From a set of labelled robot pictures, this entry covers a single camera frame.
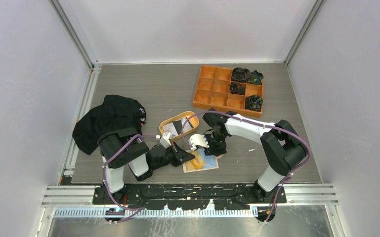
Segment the beige leather card holder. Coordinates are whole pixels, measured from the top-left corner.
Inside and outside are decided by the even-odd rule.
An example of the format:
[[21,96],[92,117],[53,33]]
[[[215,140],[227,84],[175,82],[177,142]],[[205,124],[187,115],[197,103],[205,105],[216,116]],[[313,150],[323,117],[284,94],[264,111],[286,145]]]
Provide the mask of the beige leather card holder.
[[217,169],[219,168],[218,159],[223,156],[206,155],[205,148],[198,149],[196,151],[187,150],[187,152],[194,155],[195,158],[190,161],[186,161],[182,165],[184,173]]

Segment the silver credit card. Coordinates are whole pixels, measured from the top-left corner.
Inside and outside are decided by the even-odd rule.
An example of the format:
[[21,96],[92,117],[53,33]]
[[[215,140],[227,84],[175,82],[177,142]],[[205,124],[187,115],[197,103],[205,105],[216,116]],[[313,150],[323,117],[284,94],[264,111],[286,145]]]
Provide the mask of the silver credit card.
[[174,138],[178,135],[177,129],[173,122],[167,123],[162,126],[164,132],[169,132],[171,134],[171,138]]

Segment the yellow oval tray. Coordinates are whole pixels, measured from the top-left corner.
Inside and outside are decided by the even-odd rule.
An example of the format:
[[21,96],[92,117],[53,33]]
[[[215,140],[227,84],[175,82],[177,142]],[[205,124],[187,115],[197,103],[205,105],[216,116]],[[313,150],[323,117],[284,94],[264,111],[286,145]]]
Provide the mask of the yellow oval tray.
[[170,141],[176,141],[181,138],[181,131],[184,128],[184,135],[195,132],[198,129],[200,121],[197,116],[189,118],[195,113],[192,111],[182,112],[172,118],[169,118],[159,125],[160,133],[163,135],[165,132],[171,134]]

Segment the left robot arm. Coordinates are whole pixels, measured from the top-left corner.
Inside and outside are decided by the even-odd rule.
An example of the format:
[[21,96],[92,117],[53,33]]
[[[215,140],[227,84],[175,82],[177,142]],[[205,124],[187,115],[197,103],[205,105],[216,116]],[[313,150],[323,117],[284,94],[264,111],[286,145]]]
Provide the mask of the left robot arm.
[[131,127],[107,132],[100,136],[97,144],[103,159],[103,185],[106,188],[105,197],[113,204],[124,199],[124,168],[128,166],[137,181],[143,181],[152,176],[153,171],[172,165],[178,167],[195,156],[175,142],[171,142],[170,132],[156,135],[160,142],[149,148],[143,141],[144,136]]

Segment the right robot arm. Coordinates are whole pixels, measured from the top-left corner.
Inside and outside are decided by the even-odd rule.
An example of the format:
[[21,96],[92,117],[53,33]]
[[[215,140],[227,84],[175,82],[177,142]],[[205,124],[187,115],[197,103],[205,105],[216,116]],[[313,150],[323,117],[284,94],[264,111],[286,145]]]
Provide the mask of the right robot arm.
[[300,139],[292,125],[281,120],[278,123],[261,123],[236,112],[208,110],[203,120],[210,127],[204,133],[208,147],[206,155],[220,156],[227,152],[226,138],[239,136],[262,145],[268,167],[254,182],[253,193],[262,203],[274,196],[274,190],[289,173],[309,157],[310,148]]

